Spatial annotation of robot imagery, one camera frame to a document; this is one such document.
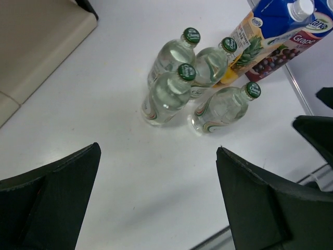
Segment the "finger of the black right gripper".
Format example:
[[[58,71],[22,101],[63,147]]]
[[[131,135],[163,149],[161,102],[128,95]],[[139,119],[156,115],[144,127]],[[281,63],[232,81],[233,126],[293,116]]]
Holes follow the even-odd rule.
[[[327,107],[333,107],[333,87],[323,87],[316,93],[316,97]]]
[[[292,126],[332,167],[332,117],[302,115]]]

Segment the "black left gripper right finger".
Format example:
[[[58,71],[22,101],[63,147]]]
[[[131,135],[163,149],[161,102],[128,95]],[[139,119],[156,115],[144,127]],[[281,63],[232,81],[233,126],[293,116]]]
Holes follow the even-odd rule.
[[[332,249],[332,193],[219,147],[216,168],[236,249]]]

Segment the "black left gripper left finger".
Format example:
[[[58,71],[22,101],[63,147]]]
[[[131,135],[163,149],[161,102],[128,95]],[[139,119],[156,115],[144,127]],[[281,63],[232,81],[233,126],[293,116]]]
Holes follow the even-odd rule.
[[[100,158],[93,143],[1,180],[1,249],[75,249]]]

